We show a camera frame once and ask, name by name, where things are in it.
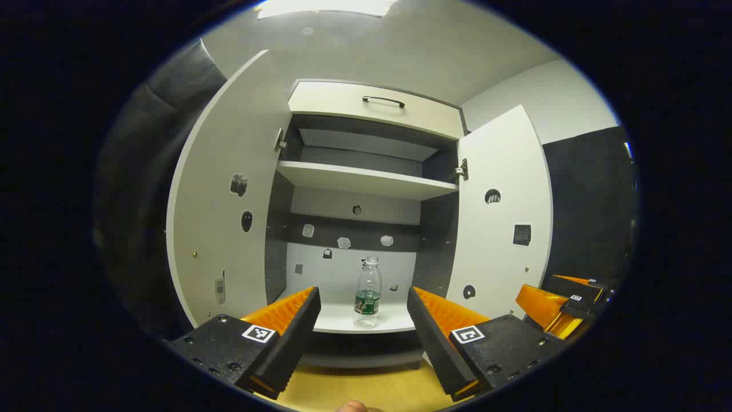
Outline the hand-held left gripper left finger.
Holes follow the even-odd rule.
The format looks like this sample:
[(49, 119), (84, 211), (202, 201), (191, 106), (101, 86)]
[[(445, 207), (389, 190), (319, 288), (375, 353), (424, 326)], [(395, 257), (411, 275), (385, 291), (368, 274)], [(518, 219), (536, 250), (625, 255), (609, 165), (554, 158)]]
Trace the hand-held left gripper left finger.
[(166, 346), (201, 372), (275, 401), (285, 391), (321, 311), (318, 287), (236, 318), (219, 314)]

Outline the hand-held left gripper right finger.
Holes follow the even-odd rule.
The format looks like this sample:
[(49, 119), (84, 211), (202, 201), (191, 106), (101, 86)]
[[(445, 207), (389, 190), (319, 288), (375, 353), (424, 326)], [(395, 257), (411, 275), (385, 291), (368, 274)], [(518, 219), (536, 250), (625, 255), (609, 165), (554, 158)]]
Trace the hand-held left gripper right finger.
[(453, 401), (494, 391), (550, 362), (564, 341), (514, 315), (488, 319), (411, 287), (407, 310), (439, 383)]

